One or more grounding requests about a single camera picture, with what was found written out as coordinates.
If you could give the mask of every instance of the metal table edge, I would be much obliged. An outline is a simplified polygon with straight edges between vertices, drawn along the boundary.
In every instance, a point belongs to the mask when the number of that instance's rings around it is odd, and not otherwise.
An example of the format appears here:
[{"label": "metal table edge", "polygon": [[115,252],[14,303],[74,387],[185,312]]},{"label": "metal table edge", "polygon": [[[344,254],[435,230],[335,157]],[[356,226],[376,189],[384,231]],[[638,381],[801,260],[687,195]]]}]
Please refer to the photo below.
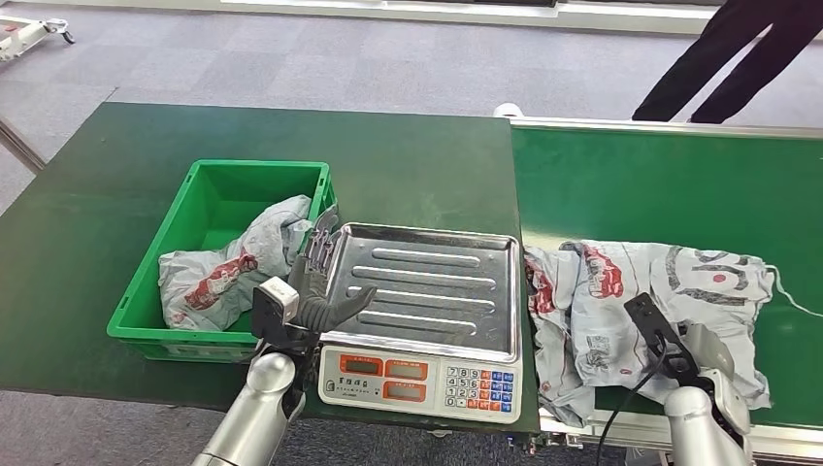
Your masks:
[{"label": "metal table edge", "polygon": [[670,123],[586,118],[518,116],[510,118],[512,128],[565,128],[686,133],[707,136],[760,136],[791,139],[823,139],[823,129],[767,126],[722,126],[700,123]]},{"label": "metal table edge", "polygon": [[[582,442],[597,443],[611,411],[595,410],[586,427],[571,427],[540,409],[541,431],[578,436]],[[823,431],[798,427],[753,425],[748,436],[755,458],[823,464]],[[672,449],[669,420],[665,416],[620,413],[606,437],[606,444],[641,449]]]}]

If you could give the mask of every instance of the green table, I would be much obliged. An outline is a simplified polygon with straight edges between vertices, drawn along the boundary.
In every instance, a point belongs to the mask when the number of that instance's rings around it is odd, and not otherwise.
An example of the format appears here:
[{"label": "green table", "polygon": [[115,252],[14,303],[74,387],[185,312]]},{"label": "green table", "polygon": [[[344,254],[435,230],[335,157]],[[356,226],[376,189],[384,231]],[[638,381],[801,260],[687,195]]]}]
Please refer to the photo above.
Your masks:
[{"label": "green table", "polygon": [[[505,120],[103,104],[0,216],[0,387],[230,406],[246,366],[152,362],[106,335],[201,158],[326,161],[344,220],[519,238]],[[510,426],[329,406],[316,393],[304,416],[538,432],[532,372],[523,385],[523,415]]]},{"label": "green table", "polygon": [[[512,124],[512,146],[526,244],[588,238],[753,254],[823,313],[823,131],[524,118]],[[821,333],[823,318],[776,290],[758,317],[755,364],[774,402],[751,414],[764,456],[823,459]],[[594,429],[569,431],[596,437],[625,393],[600,389]],[[641,398],[629,411],[662,414]],[[629,416],[634,425],[622,431],[619,420],[613,443],[669,442],[665,425],[662,439],[646,431],[661,424],[657,416]]]},{"label": "green table", "polygon": [[[524,241],[538,246],[584,237],[756,254],[815,308],[823,302],[815,274],[823,257],[821,141],[818,132],[104,104],[0,216],[0,387],[229,405],[245,367],[151,362],[106,336],[199,158],[328,161],[345,219],[515,237],[522,227]],[[781,296],[758,320],[757,364],[775,402],[752,417],[761,455],[823,458],[820,330],[823,319]],[[527,375],[524,385],[535,387]],[[523,396],[524,416],[507,427],[327,406],[316,393],[306,416],[592,440],[622,395],[600,390],[586,429],[545,413],[538,419],[533,388]],[[637,403],[609,441],[665,447],[668,425],[657,414]]]}]

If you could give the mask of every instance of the green plastic crate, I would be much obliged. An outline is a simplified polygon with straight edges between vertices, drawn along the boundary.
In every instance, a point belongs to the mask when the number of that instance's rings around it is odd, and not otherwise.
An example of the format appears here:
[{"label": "green plastic crate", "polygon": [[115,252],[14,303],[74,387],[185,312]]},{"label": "green plastic crate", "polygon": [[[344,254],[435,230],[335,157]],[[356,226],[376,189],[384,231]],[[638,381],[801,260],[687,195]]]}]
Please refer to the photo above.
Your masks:
[{"label": "green plastic crate", "polygon": [[257,342],[249,313],[223,332],[169,329],[160,304],[160,255],[173,250],[218,250],[240,237],[267,207],[291,196],[312,198],[309,219],[336,202],[322,162],[200,160],[186,175],[109,322],[109,336],[148,359],[235,362]]}]

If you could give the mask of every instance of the person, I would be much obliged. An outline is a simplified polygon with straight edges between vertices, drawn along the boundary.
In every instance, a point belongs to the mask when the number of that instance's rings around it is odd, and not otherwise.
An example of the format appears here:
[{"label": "person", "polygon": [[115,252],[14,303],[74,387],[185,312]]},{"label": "person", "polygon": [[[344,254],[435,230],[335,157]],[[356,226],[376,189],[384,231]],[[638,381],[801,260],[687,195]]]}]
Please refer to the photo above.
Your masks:
[{"label": "person", "polygon": [[700,38],[642,101],[632,119],[669,121],[743,47],[771,26],[692,114],[695,123],[733,116],[823,30],[823,0],[728,0]]}]

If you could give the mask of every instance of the digital scale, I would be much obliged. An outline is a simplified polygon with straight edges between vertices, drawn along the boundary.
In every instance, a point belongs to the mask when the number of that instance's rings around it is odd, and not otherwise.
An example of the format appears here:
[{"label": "digital scale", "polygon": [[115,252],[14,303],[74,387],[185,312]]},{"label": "digital scale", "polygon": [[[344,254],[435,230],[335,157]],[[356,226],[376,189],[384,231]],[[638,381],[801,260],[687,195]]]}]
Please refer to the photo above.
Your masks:
[{"label": "digital scale", "polygon": [[321,337],[320,399],[485,422],[520,417],[520,245],[508,236],[348,223],[330,303],[372,304]]}]

